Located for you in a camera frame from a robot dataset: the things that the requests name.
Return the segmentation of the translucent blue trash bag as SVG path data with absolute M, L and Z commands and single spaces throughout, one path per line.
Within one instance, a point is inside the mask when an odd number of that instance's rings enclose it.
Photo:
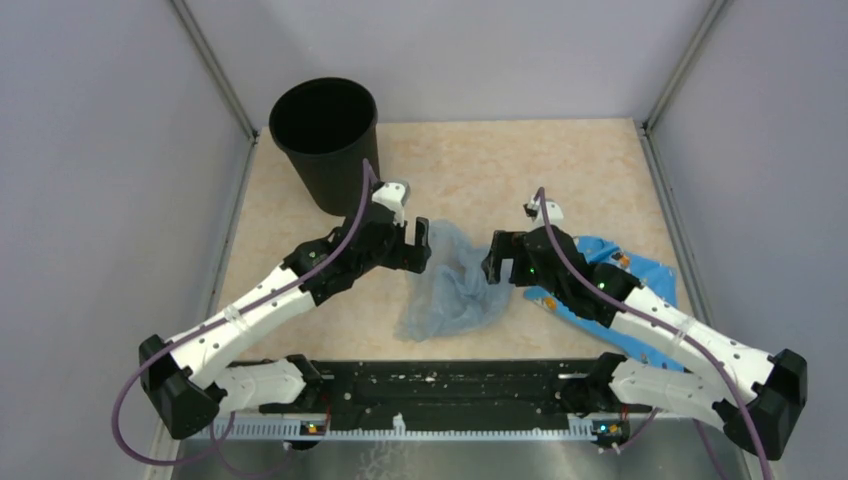
M 431 221 L 428 239 L 431 256 L 423 273 L 407 276 L 410 296 L 395 336 L 423 342 L 466 334 L 499 321 L 513 286 L 487 282 L 482 263 L 489 249 L 475 245 L 448 220 Z

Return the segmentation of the black plastic trash bin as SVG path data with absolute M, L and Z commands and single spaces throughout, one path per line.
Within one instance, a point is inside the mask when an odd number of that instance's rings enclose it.
M 374 174 L 381 175 L 377 120 L 369 90 L 353 80 L 324 77 L 279 97 L 268 128 L 318 208 L 344 217 L 359 203 L 362 162 L 367 160 Z

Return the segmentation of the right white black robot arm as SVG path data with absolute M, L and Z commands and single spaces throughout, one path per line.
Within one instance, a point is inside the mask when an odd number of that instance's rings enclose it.
M 575 315 L 661 351 L 679 370 L 601 355 L 581 380 L 567 382 L 573 413 L 643 405 L 721 430 L 769 461 L 782 458 L 808 393 L 807 362 L 790 349 L 747 346 L 688 316 L 615 264 L 590 262 L 554 227 L 494 233 L 481 268 L 497 283 L 509 260 L 510 284 L 540 287 Z

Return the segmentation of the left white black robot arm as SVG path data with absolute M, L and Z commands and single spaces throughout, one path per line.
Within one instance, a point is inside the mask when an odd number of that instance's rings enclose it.
M 170 436 L 183 440 L 222 413 L 287 404 L 308 413 L 320 386 L 293 361 L 237 365 L 237 357 L 288 320 L 352 288 L 377 267 L 420 274 L 431 255 L 430 222 L 407 243 L 402 206 L 369 200 L 329 234 L 299 244 L 242 297 L 197 326 L 139 346 L 139 383 Z

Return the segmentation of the blue patterned cloth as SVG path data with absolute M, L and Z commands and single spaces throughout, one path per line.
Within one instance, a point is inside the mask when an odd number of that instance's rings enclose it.
M 672 267 L 626 251 L 615 242 L 601 237 L 584 235 L 576 237 L 574 242 L 577 250 L 585 256 L 587 261 L 621 267 L 638 277 L 645 286 L 658 294 L 666 303 L 675 307 L 678 306 L 677 274 Z M 590 336 L 607 343 L 609 346 L 618 347 L 628 357 L 638 359 L 644 364 L 657 368 L 675 371 L 685 370 L 678 362 L 640 340 L 608 330 L 597 322 L 578 317 L 540 287 L 528 288 L 524 291 L 523 297 Z

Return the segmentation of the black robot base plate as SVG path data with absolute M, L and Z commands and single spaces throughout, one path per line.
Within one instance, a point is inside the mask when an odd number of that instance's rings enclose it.
M 413 430 L 555 429 L 573 417 L 649 410 L 617 400 L 599 360 L 292 360 L 306 370 L 304 390 L 259 412 L 327 415 L 339 430 L 388 429 L 397 414 Z

